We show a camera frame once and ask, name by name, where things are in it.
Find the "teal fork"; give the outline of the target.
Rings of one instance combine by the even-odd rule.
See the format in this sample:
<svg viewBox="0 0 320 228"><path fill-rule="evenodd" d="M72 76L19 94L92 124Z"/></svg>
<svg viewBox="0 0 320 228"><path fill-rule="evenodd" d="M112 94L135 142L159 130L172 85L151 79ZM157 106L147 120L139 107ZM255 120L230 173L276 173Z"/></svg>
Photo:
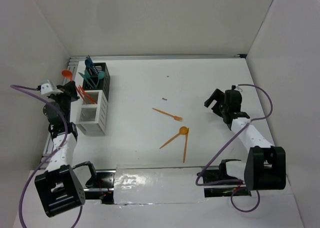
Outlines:
<svg viewBox="0 0 320 228"><path fill-rule="evenodd" d="M87 69L85 69L84 75L85 75L87 81L90 82L90 85L92 86L92 88L96 88L96 85L95 85L93 79L91 78L89 72L87 71Z"/></svg>

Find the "dark blue knife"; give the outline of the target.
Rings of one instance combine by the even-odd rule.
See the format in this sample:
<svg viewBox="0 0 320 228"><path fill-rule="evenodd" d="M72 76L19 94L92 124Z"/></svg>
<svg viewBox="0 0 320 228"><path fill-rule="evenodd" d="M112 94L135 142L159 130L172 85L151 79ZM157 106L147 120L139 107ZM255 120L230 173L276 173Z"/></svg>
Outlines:
<svg viewBox="0 0 320 228"><path fill-rule="evenodd" d="M96 68L95 68L95 65L91 59L91 57L89 55L86 56L86 59L85 59L85 65L86 67L90 68L92 73L94 73L95 75L98 74Z"/></svg>

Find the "yellow-orange knife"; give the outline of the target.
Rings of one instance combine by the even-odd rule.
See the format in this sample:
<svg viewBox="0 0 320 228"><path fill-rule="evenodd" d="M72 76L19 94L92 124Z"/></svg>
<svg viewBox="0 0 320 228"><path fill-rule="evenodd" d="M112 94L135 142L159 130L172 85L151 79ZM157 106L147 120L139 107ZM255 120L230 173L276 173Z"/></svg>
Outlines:
<svg viewBox="0 0 320 228"><path fill-rule="evenodd" d="M184 143L184 150L183 150L183 163L186 161L186 154L187 154L187 146L188 146L188 136L189 136L189 128L185 128L185 143Z"/></svg>

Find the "teal knife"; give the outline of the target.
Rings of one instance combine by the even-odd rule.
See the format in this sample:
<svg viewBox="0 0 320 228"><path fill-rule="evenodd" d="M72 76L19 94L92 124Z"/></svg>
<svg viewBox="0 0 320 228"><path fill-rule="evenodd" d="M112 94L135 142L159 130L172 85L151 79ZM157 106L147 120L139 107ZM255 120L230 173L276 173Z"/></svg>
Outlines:
<svg viewBox="0 0 320 228"><path fill-rule="evenodd" d="M83 80L85 81L85 84L82 86L83 88L85 88L86 86L89 86L91 87L91 89L94 88L94 86L89 82L89 80L87 79L87 77L81 73L81 72L78 72L78 74L83 78Z"/></svg>

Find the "dark blue spoon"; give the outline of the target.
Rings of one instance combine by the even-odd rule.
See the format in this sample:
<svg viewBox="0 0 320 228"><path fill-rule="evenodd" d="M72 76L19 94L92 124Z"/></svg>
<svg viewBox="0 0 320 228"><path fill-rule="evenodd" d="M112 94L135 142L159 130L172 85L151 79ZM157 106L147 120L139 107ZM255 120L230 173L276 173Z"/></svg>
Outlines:
<svg viewBox="0 0 320 228"><path fill-rule="evenodd" d="M84 63L85 63L86 68L88 69L88 72L89 72L91 75L95 74L95 73L92 71L92 69L90 68L90 65L89 65L89 63L88 63L88 59L86 59L86 60L84 61Z"/></svg>

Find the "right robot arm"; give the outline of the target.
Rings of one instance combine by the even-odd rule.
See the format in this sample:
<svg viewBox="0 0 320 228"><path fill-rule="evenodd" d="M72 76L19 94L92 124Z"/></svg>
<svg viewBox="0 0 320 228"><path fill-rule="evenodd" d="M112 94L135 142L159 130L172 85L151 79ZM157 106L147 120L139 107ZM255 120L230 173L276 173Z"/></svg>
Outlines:
<svg viewBox="0 0 320 228"><path fill-rule="evenodd" d="M246 112L241 111L242 95L234 88L225 92L216 89L204 102L221 117L247 150L245 162L224 159L219 165L218 178L224 184L240 179L248 190L282 190L286 186L286 152L267 141L255 128Z"/></svg>

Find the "dark blue fork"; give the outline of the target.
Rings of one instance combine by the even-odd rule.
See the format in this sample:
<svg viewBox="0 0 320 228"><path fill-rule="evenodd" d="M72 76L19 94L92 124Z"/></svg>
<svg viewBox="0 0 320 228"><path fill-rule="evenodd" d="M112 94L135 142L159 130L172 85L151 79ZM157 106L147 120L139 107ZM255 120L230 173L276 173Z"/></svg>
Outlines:
<svg viewBox="0 0 320 228"><path fill-rule="evenodd" d="M87 61L88 61L88 63L89 63L90 68L92 69L92 71L97 75L99 72L98 72L98 70L95 68L94 63L93 63L92 61L90 61L90 60L87 60Z"/></svg>

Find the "red-orange spoon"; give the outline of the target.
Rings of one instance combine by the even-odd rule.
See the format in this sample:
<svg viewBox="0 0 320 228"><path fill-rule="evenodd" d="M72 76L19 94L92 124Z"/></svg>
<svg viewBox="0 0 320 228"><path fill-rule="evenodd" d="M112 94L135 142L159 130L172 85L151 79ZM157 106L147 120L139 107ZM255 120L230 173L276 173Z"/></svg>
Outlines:
<svg viewBox="0 0 320 228"><path fill-rule="evenodd" d="M71 82L73 81L73 73L70 70L62 70L61 72L62 76Z"/></svg>

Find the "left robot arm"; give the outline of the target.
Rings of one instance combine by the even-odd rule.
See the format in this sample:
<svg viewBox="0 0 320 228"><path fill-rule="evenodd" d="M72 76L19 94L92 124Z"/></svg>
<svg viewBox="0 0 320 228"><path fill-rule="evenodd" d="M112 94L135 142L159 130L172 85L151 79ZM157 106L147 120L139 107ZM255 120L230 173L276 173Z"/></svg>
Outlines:
<svg viewBox="0 0 320 228"><path fill-rule="evenodd" d="M55 85L46 80L38 88L50 99L42 111L49 122L53 150L45 172L35 177L34 184L45 214L53 217L86 201L83 186L71 166L78 140L77 127L70 121L71 103L79 96L74 81Z"/></svg>

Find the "yellow-orange fork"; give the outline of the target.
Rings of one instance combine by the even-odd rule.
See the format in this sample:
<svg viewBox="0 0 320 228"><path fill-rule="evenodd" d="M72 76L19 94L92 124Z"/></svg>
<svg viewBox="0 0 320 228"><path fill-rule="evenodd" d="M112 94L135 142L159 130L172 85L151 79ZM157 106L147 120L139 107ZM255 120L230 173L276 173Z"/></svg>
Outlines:
<svg viewBox="0 0 320 228"><path fill-rule="evenodd" d="M159 109L156 109L156 108L152 108L152 109L155 110L155 111L157 111L157 112L160 112L160 113L162 113L162 114L164 114L164 115L167 115L167 116L173 118L173 119L176 120L176 121L183 121L183 118L182 118L182 117L172 115L172 114L170 114L170 113L167 113L167 112L165 112L165 111L162 111L162 110L159 110Z"/></svg>

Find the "teal spoon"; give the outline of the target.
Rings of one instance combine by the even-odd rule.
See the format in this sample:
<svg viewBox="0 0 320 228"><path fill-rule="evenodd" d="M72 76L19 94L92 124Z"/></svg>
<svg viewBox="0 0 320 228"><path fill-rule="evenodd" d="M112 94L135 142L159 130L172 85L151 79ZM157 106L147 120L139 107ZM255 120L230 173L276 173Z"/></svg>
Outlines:
<svg viewBox="0 0 320 228"><path fill-rule="evenodd" d="M100 71L97 75L97 83L95 85L95 87L97 88L99 85L100 80L103 80L105 78L105 72L104 71Z"/></svg>

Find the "yellow-orange spoon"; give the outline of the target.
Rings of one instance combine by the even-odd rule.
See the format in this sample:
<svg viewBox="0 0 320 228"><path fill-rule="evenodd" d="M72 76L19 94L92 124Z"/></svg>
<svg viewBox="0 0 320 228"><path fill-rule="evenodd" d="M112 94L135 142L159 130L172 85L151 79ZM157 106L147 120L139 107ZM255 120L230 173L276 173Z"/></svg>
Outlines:
<svg viewBox="0 0 320 228"><path fill-rule="evenodd" d="M184 135L185 136L185 143L184 146L187 146L187 142L188 142L188 133L189 133L189 128L187 128L186 126L182 126L179 129L178 134L176 134L175 136L173 136L172 138L170 138L167 142L165 142L160 149L162 149L163 147L165 147L166 145L168 145L170 142L172 142L174 139L176 139L177 137Z"/></svg>

